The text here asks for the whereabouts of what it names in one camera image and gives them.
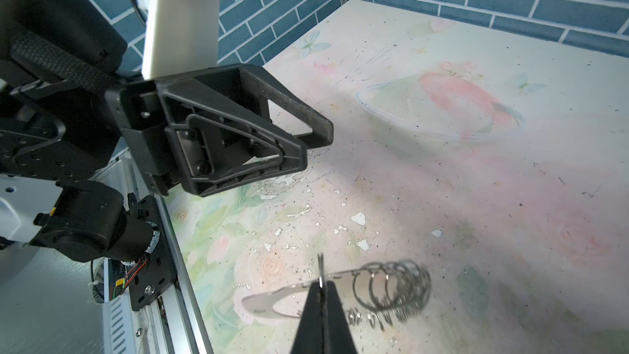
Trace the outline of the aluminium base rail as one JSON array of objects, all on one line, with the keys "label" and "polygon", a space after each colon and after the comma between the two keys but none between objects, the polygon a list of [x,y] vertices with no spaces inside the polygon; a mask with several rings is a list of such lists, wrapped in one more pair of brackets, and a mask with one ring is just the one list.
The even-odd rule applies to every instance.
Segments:
[{"label": "aluminium base rail", "polygon": [[103,262],[104,351],[211,353],[165,200],[149,193],[127,150],[114,155],[94,178],[118,190],[131,216],[154,224],[160,234],[157,247],[131,269],[124,287],[115,287],[114,262]]}]

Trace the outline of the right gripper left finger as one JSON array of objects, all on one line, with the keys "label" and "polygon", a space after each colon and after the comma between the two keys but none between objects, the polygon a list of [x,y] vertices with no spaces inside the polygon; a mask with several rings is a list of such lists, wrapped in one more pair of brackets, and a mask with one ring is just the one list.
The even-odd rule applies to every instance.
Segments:
[{"label": "right gripper left finger", "polygon": [[320,354],[322,352],[321,293],[318,282],[310,286],[291,354]]}]

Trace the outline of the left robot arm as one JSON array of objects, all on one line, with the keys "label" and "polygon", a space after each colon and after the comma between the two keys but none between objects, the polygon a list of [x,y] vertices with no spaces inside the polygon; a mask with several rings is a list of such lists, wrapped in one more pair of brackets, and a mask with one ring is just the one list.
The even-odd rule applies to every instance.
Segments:
[{"label": "left robot arm", "polygon": [[330,120],[263,67],[219,66],[220,0],[148,0],[139,75],[88,0],[1,0],[1,236],[133,262],[160,232],[93,181],[125,141],[150,192],[199,197],[303,171]]}]

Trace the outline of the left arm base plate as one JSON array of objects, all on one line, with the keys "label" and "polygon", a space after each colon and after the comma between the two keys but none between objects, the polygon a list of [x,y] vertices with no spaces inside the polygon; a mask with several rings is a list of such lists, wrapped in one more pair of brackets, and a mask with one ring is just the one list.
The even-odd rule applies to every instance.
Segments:
[{"label": "left arm base plate", "polygon": [[131,309],[137,312],[157,301],[176,282],[177,272],[157,200],[151,195],[137,200],[130,193],[128,201],[131,216],[149,224],[158,234],[157,243],[149,246],[150,252],[144,253],[124,277],[122,293],[129,294]]}]

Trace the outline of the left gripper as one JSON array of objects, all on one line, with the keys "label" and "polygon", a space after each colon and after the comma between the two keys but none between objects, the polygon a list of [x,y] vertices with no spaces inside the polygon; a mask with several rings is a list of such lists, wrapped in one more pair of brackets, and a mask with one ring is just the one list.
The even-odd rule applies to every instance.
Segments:
[{"label": "left gripper", "polygon": [[[200,114],[169,124],[160,96]],[[104,97],[152,193],[181,185],[187,193],[208,197],[295,173],[306,169],[307,149],[334,141],[332,121],[255,65],[118,83]],[[311,131],[292,136],[276,127],[269,103]]]}]

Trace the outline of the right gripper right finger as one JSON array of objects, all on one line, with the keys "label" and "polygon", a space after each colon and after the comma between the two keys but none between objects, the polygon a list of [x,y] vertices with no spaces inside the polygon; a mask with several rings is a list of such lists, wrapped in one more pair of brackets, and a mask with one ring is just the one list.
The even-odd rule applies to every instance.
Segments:
[{"label": "right gripper right finger", "polygon": [[322,353],[357,354],[337,287],[326,281],[321,292]]}]

